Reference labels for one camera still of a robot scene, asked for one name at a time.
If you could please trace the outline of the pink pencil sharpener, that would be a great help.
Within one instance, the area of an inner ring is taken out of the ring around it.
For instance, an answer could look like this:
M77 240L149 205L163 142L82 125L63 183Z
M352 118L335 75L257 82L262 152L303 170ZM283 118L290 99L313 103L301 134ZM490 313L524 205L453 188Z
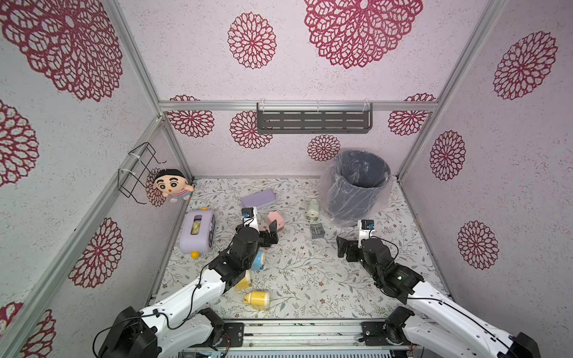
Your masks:
M284 217L278 211L269 213L267 215L267 222L269 225L271 225L273 222L276 223L277 231L281 231L285 225Z

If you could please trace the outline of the clear sharpener shavings tray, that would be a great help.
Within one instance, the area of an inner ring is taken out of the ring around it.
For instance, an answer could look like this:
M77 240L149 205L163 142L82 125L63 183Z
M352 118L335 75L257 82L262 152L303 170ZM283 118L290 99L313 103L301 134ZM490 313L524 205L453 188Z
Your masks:
M322 239L325 237L325 230L320 223L310 224L310 235L312 240Z

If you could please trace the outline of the green pencil sharpener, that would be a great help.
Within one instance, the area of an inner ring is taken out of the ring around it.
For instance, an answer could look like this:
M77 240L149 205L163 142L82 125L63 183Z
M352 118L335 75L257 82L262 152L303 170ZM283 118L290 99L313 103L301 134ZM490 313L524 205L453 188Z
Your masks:
M320 206L316 199L310 199L307 201L305 216L306 219L315 222L319 219Z

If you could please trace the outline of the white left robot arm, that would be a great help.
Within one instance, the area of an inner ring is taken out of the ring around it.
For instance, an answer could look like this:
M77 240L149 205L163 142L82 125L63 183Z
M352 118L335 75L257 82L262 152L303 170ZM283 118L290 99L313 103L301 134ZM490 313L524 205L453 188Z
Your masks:
M102 330L95 357L176 357L196 346L214 346L225 322L208 304L237 286L252 268L260 248L278 242L277 223L259 231L254 219L238 225L229 246L206 264L198 277L170 297L135 310L127 307L113 324Z

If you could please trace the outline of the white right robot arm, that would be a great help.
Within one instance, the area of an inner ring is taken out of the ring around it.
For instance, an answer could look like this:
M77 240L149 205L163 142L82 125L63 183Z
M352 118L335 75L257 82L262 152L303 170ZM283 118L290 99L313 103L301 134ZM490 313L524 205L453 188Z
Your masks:
M339 257L360 263L383 294L401 302L384 321L390 344L426 348L442 357L540 357L527 334L497 328L441 293L421 274L396 262L385 242L337 238Z

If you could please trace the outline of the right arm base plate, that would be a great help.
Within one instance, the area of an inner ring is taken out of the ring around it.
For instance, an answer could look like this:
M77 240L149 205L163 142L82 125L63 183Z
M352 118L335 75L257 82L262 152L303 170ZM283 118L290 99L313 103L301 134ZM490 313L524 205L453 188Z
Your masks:
M366 346L409 345L402 328L392 322L373 321L361 323L362 334L358 339Z

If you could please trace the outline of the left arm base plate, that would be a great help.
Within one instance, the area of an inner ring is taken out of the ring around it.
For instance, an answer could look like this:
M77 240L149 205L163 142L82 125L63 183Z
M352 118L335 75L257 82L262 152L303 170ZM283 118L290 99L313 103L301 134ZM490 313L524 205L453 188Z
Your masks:
M217 348L239 348L243 346L245 337L245 325L243 322L225 322L219 328L215 328L206 342L196 345L196 347Z

